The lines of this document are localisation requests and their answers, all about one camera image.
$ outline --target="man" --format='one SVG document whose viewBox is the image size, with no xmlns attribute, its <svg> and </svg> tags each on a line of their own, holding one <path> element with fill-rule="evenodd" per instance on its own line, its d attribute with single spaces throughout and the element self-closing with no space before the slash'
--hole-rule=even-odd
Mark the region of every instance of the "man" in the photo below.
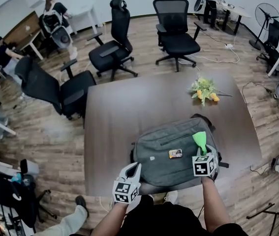
<svg viewBox="0 0 279 236">
<path fill-rule="evenodd" d="M 215 21 L 216 21 L 216 17 L 217 17 L 216 1 L 218 1 L 218 3 L 220 3 L 219 0 L 206 0 L 206 7 L 205 7 L 205 11 L 204 11 L 204 23 L 210 24 L 210 28 L 212 28 L 214 30 L 219 30 L 219 28 L 217 28 L 215 26 Z M 211 12 L 210 23 L 208 22 L 209 12 Z"/>
<path fill-rule="evenodd" d="M 69 236 L 75 234 L 88 217 L 86 201 L 82 196 L 75 199 L 76 209 L 71 215 L 64 217 L 58 225 L 52 226 L 34 236 Z"/>
<path fill-rule="evenodd" d="M 231 223 L 215 186 L 215 177 L 202 178 L 207 230 L 202 228 L 192 210 L 175 204 L 178 192 L 171 191 L 162 205 L 154 206 L 151 196 L 142 196 L 125 220 L 128 204 L 116 203 L 91 236 L 248 236 L 239 225 Z"/>
</svg>

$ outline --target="electric fan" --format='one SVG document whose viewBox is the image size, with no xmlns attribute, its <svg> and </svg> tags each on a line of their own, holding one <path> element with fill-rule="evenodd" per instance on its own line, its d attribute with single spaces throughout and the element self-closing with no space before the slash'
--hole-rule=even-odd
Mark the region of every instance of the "electric fan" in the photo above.
<svg viewBox="0 0 279 236">
<path fill-rule="evenodd" d="M 268 30 L 268 24 L 272 23 L 274 19 L 279 22 L 279 12 L 269 3 L 261 3 L 255 9 L 255 17 L 258 24 L 262 27 L 256 41 L 249 40 L 251 46 L 255 49 L 261 50 L 260 45 L 257 43 L 263 30 Z"/>
</svg>

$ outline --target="brown tabletop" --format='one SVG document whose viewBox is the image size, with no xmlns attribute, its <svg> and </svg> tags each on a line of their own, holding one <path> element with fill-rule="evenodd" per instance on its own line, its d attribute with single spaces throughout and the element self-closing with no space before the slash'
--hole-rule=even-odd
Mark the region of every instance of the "brown tabletop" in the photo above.
<svg viewBox="0 0 279 236">
<path fill-rule="evenodd" d="M 219 178 L 236 176 L 261 160 L 261 150 L 247 106 L 234 79 L 224 70 L 202 71 L 216 88 L 233 95 L 218 103 L 191 99 L 187 88 L 197 71 L 139 77 L 89 88 L 85 123 L 85 184 L 90 196 L 111 196 L 113 181 L 130 163 L 132 143 L 151 128 L 199 113 L 216 127 L 217 150 L 230 168 Z M 165 192 L 200 184 L 200 178 L 171 188 L 142 184 L 142 194 Z"/>
</svg>

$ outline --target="woman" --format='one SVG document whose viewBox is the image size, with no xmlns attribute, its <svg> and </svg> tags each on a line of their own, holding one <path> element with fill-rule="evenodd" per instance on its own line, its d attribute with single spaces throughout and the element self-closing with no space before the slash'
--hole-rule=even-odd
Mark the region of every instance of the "woman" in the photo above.
<svg viewBox="0 0 279 236">
<path fill-rule="evenodd" d="M 6 74 L 10 75 L 15 82 L 21 85 L 22 80 L 15 74 L 15 67 L 18 59 L 23 56 L 9 50 L 5 45 L 0 45 L 0 65 Z"/>
<path fill-rule="evenodd" d="M 62 26 L 66 28 L 66 31 L 70 36 L 70 34 L 72 33 L 72 28 L 70 27 L 67 19 L 64 16 L 66 16 L 67 18 L 71 18 L 72 16 L 67 12 L 67 8 L 61 2 L 56 2 L 56 0 L 46 0 L 44 14 L 50 10 L 55 10 L 62 16 Z M 78 55 L 77 47 L 74 47 L 72 45 L 71 38 L 70 41 L 71 44 L 67 47 L 67 50 L 69 52 L 70 59 L 75 59 Z"/>
</svg>

